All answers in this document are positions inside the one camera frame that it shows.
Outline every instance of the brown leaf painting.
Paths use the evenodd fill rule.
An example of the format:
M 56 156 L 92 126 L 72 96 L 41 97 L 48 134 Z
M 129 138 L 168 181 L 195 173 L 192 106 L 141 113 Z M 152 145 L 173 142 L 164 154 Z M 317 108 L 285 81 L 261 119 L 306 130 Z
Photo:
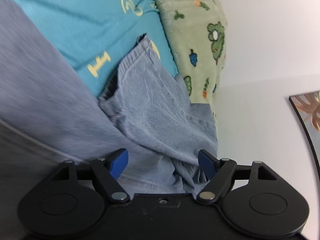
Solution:
M 295 99 L 293 103 L 298 111 L 307 114 L 307 117 L 303 121 L 306 122 L 310 118 L 312 127 L 320 132 L 320 92 L 294 96 L 292 98 Z

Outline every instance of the screw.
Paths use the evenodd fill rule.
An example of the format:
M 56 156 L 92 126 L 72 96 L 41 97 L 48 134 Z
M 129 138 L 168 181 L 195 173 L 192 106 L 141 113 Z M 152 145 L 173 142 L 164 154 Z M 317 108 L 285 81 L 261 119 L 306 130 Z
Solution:
M 125 200 L 128 197 L 128 194 L 125 192 L 115 192 L 115 193 L 112 193 L 111 197 L 115 200 Z
M 216 197 L 216 195 L 213 192 L 204 191 L 199 194 L 199 197 L 205 200 L 213 200 Z

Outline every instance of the teal fabric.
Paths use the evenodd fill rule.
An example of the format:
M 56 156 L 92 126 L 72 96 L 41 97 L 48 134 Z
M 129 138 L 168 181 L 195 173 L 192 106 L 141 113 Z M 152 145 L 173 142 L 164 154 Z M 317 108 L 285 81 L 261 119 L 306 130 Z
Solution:
M 166 70 L 173 77 L 177 74 L 154 0 L 14 1 L 95 96 L 144 33 Z

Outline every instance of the painting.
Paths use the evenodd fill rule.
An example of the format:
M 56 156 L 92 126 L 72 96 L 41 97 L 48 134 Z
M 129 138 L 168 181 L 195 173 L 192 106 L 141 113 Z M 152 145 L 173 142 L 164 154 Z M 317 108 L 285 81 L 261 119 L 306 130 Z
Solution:
M 320 91 L 291 96 L 289 101 L 307 135 L 320 177 Z

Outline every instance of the white wall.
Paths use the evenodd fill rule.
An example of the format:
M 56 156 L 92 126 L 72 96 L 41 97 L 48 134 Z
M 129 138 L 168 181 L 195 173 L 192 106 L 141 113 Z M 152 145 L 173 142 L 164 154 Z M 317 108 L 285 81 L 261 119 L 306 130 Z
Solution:
M 320 90 L 320 0 L 221 2 L 228 32 L 215 106 L 218 156 L 267 163 L 308 201 L 303 235 L 318 240 L 318 175 L 287 98 Z

